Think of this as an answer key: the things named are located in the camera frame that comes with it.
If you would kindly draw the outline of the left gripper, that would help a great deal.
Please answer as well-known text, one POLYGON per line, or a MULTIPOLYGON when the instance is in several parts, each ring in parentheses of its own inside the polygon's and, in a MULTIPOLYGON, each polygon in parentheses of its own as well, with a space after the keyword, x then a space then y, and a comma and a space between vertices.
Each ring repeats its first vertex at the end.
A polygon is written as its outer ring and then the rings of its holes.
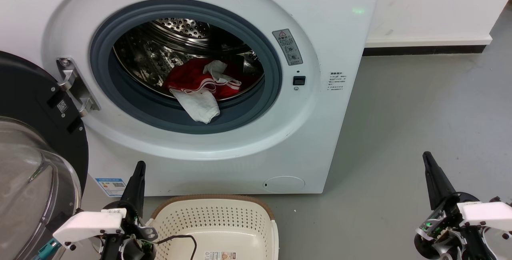
POLYGON ((158 236, 155 229, 142 225, 142 212, 146 187, 146 163, 137 162, 120 200, 105 209, 125 208, 126 216, 120 228, 104 233, 105 260, 153 260, 156 247, 152 243, 158 236))

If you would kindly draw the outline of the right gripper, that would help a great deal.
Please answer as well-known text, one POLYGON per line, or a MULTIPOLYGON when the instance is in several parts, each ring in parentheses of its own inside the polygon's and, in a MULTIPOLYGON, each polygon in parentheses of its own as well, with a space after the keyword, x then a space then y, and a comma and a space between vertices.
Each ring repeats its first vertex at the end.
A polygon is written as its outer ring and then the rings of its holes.
POLYGON ((430 260, 480 260, 481 226, 471 225, 462 216, 462 205, 480 201, 456 192, 431 152, 425 151, 422 159, 432 213, 416 230, 416 250, 430 260))

